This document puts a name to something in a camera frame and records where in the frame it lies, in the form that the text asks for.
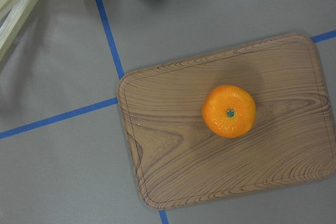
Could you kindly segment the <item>orange mandarin fruit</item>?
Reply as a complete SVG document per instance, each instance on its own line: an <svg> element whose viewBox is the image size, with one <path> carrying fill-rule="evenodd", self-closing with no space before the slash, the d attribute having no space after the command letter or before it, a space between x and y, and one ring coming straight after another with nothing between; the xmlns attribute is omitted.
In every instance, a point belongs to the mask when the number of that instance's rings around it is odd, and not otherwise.
<svg viewBox="0 0 336 224"><path fill-rule="evenodd" d="M256 104L244 89L221 85L215 87L202 106L202 118L215 134L236 138L248 133L256 118Z"/></svg>

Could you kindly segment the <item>wooden cup rack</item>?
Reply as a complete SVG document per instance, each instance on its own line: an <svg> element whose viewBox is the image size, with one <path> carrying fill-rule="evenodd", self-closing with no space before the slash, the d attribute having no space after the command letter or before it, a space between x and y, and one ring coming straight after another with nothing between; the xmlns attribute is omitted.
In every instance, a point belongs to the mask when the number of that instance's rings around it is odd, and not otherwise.
<svg viewBox="0 0 336 224"><path fill-rule="evenodd" d="M1 59L38 0L1 0Z"/></svg>

